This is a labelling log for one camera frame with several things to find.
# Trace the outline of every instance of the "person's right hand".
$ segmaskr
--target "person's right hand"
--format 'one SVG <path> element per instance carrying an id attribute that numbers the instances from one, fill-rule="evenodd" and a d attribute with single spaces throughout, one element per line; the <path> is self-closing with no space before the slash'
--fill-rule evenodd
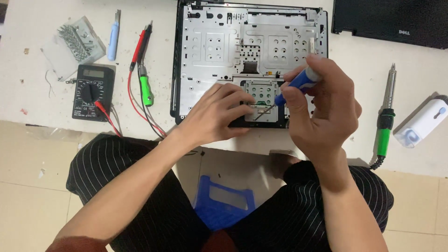
<path id="1" fill-rule="evenodd" d="M 323 80 L 307 94 L 314 96 L 316 110 L 310 118 L 305 95 L 295 87 L 282 86 L 289 108 L 289 133 L 296 146 L 313 162 L 314 166 L 328 167 L 345 160 L 344 141 L 358 128 L 361 106 L 354 98 L 353 81 L 327 58 L 309 55 L 307 64 Z M 292 81 L 306 65 L 284 75 Z"/>

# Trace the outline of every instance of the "dirty table surface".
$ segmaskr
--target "dirty table surface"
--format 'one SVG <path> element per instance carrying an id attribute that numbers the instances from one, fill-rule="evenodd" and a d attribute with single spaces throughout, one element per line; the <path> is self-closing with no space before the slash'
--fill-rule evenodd
<path id="1" fill-rule="evenodd" d="M 272 4 L 268 0 L 233 2 Z M 279 5 L 323 7 L 332 16 L 333 0 L 279 0 Z M 58 26 L 69 19 L 86 16 L 96 34 L 107 46 L 115 11 L 122 10 L 118 53 L 115 62 L 103 57 L 96 63 L 114 65 L 116 79 L 112 102 L 124 136 L 156 139 L 148 124 L 132 109 L 127 94 L 129 63 L 143 27 L 154 20 L 153 34 L 145 64 L 151 88 L 157 99 L 152 116 L 166 131 L 175 127 L 169 115 L 172 59 L 177 2 L 174 0 L 11 0 L 4 34 L 0 41 L 0 119 L 84 132 L 109 132 L 107 123 L 71 118 L 74 85 L 56 81 L 40 48 Z M 353 164 L 370 163 L 374 156 L 376 120 L 383 103 L 388 71 L 396 63 L 397 82 L 394 109 L 395 127 L 403 122 L 434 92 L 448 94 L 446 66 L 448 52 L 408 44 L 352 37 L 350 33 L 329 35 L 329 57 L 355 82 L 355 96 L 363 113 L 359 128 L 344 144 Z M 132 90 L 139 93 L 134 71 Z M 448 151 L 448 120 L 439 125 L 415 149 L 402 147 L 393 137 L 382 169 L 448 176 L 445 155 Z M 268 154 L 271 149 L 297 150 L 287 130 L 253 129 L 237 139 L 217 142 L 206 147 Z"/>

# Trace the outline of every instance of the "tile floor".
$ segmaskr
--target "tile floor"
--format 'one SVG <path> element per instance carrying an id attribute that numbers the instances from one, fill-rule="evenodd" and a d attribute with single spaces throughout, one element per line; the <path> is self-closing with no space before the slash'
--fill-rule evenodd
<path id="1" fill-rule="evenodd" d="M 78 144 L 92 135 L 72 132 L 65 141 L 39 140 L 39 134 L 28 131 L 24 125 L 0 122 L 0 252 L 45 251 L 82 207 L 65 189 L 65 180 Z M 183 157 L 174 167 L 191 201 L 203 174 L 225 186 L 254 190 L 257 205 L 283 185 L 266 172 L 266 157 L 199 150 L 205 155 Z M 448 179 L 385 170 L 377 174 L 395 196 L 384 233 L 389 250 L 448 251 Z"/>

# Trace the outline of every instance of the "light blue screwdriver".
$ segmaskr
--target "light blue screwdriver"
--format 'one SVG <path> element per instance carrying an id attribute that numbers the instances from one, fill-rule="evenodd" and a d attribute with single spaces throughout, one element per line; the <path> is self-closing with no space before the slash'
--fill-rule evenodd
<path id="1" fill-rule="evenodd" d="M 314 72 L 309 66 L 305 68 L 298 76 L 294 78 L 293 81 L 288 85 L 288 87 L 296 87 L 305 93 L 308 89 L 314 87 L 316 83 L 322 80 L 322 77 Z M 266 114 L 275 106 L 284 106 L 286 100 L 283 95 L 280 94 L 276 96 L 274 104 L 267 108 L 262 114 L 260 114 L 254 121 L 258 120 L 262 115 Z"/>

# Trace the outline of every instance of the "black pants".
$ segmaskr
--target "black pants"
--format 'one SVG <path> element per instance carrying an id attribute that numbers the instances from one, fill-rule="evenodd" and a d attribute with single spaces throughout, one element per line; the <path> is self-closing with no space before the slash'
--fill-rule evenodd
<path id="1" fill-rule="evenodd" d="M 154 144 L 99 135 L 82 148 L 70 165 L 67 189 L 86 204 L 102 187 Z M 365 167 L 350 172 L 376 221 L 384 231 L 393 196 Z M 226 231 L 241 252 L 331 251 L 325 233 L 322 192 L 316 171 L 301 161 L 284 174 L 286 186 Z M 196 215 L 177 177 L 170 170 L 129 226 L 111 242 L 121 251 L 200 251 L 211 232 Z"/>

